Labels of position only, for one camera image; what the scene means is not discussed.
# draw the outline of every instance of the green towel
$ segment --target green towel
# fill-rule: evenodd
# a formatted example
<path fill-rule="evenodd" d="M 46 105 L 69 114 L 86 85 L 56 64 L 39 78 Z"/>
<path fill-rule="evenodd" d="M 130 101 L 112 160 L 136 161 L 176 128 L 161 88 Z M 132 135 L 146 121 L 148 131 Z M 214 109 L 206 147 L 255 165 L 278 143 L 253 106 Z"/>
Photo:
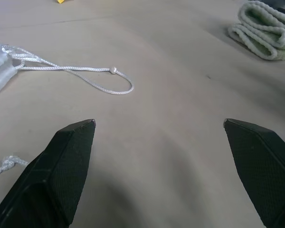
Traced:
<path fill-rule="evenodd" d="M 242 24 L 228 28 L 234 40 L 266 60 L 285 60 L 285 14 L 259 1 L 245 3 L 238 12 Z"/>

